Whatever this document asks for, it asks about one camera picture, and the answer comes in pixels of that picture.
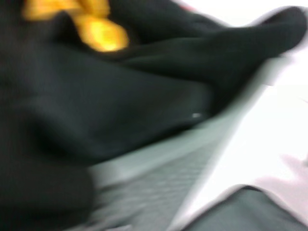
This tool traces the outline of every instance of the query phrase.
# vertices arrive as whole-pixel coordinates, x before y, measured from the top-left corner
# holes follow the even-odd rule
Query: yellow object
[[[108,0],[27,0],[26,20],[49,20],[59,11],[67,11],[84,43],[97,51],[117,51],[128,45],[125,30],[107,19]]]

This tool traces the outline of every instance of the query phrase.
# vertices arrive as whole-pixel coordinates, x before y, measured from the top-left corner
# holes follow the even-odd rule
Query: white surface
[[[218,0],[207,6],[202,1],[189,2],[234,26],[248,24],[282,5],[308,6],[306,0],[279,4],[236,0],[229,5]],[[263,189],[308,226],[307,41],[306,38],[299,48],[287,54],[290,62],[281,65],[274,86],[264,90],[222,155],[212,160],[212,169],[200,178],[171,228],[185,225],[243,185]]]

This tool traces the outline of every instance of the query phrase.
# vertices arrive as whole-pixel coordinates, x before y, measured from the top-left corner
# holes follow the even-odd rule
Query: yellow fabric
[[[83,42],[97,51],[116,51],[128,45],[125,30],[107,19],[108,0],[27,0],[26,20],[48,20],[59,11],[67,11]]]

